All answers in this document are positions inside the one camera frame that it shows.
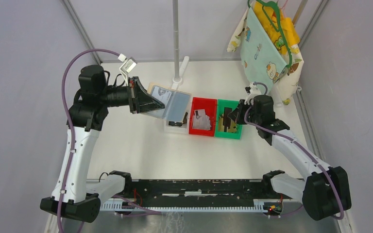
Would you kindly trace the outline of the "white striped credit card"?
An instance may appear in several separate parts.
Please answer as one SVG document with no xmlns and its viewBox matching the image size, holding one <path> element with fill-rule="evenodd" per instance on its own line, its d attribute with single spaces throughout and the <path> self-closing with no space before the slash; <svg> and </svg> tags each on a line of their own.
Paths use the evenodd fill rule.
<svg viewBox="0 0 373 233">
<path fill-rule="evenodd" d="M 152 87 L 151 95 L 166 105 L 170 101 L 170 98 L 172 96 L 172 91 L 165 89 L 163 87 L 154 85 Z"/>
</svg>

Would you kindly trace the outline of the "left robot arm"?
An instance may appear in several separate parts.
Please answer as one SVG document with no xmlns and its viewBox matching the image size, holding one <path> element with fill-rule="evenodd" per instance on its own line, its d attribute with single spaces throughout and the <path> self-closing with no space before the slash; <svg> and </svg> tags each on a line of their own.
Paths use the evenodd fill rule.
<svg viewBox="0 0 373 233">
<path fill-rule="evenodd" d="M 52 194 L 41 200 L 40 209 L 81 222 L 93 222 L 101 206 L 118 194 L 133 192 L 130 173 L 112 171 L 96 183 L 88 184 L 87 175 L 93 149 L 110 107 L 128 106 L 133 114 L 160 110 L 164 103 L 152 97 L 138 77 L 130 77 L 127 86 L 108 85 L 109 72 L 100 65 L 81 69 L 80 89 L 68 108 L 67 148 L 58 182 Z"/>
</svg>

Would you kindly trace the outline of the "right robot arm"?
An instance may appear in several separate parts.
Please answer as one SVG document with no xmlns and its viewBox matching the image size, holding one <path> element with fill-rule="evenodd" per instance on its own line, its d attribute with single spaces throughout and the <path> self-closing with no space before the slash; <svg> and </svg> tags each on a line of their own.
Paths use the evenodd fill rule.
<svg viewBox="0 0 373 233">
<path fill-rule="evenodd" d="M 281 170 L 264 174 L 261 192 L 265 197 L 288 196 L 301 203 L 315 221 L 344 219 L 352 207 L 346 170 L 329 165 L 300 143 L 290 126 L 276 117 L 272 97 L 241 99 L 228 117 L 238 125 L 256 127 L 258 135 L 281 152 L 302 176 L 297 179 Z"/>
</svg>

